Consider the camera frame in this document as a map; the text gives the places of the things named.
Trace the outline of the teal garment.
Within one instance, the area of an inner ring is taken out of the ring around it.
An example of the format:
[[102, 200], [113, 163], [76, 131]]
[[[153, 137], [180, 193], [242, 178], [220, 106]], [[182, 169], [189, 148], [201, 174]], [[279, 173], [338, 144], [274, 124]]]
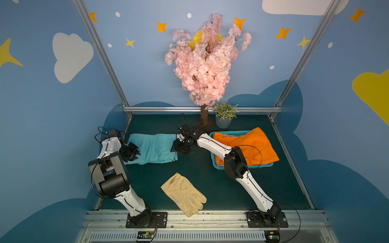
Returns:
[[139, 164], [165, 164], [178, 160], [177, 152], [172, 152], [173, 142], [176, 140], [175, 134], [131, 134], [128, 142], [138, 147], [140, 155], [134, 161], [126, 162], [127, 165]]

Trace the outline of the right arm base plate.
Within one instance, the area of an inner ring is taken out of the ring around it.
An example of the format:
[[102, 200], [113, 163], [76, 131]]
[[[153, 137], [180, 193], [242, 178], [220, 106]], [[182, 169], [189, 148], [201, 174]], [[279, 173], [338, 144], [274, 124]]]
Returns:
[[246, 212], [246, 218], [249, 228], [288, 228], [289, 224], [286, 216], [281, 212], [274, 221], [265, 219], [265, 213], [260, 211]]

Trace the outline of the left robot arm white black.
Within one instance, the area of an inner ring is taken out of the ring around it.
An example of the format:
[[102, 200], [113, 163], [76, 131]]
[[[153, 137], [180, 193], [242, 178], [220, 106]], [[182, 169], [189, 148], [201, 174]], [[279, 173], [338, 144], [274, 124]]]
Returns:
[[92, 189], [99, 197], [114, 199], [128, 210], [130, 228], [152, 226], [152, 211], [132, 188], [125, 165], [137, 159], [138, 147], [133, 143], [125, 144], [119, 130], [109, 130], [103, 135], [99, 156], [88, 163]]

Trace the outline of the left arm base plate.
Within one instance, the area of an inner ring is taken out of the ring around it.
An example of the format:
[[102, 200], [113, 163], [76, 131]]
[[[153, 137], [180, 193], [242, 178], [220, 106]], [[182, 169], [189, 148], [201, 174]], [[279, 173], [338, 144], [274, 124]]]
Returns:
[[166, 228], [167, 212], [143, 212], [137, 216], [127, 217], [126, 228]]

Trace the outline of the orange garment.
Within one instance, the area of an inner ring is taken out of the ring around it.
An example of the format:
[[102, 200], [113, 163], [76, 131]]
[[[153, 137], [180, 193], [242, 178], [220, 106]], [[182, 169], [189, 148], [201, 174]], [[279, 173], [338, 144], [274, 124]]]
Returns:
[[267, 165], [280, 160], [261, 128], [255, 128], [240, 137], [216, 132], [213, 139], [230, 147], [238, 146], [248, 166]]

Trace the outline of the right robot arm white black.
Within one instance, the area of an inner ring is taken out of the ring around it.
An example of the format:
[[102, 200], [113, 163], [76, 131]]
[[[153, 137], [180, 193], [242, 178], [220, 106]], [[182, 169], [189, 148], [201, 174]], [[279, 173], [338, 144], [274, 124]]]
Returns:
[[187, 124], [179, 127], [172, 151], [178, 154], [190, 152], [192, 145], [204, 148], [224, 161], [224, 171], [233, 180], [239, 182], [254, 200], [259, 209], [259, 218], [265, 227], [273, 227], [282, 210], [256, 182], [247, 165], [240, 147], [230, 147], [211, 138], [200, 129], [193, 130]]

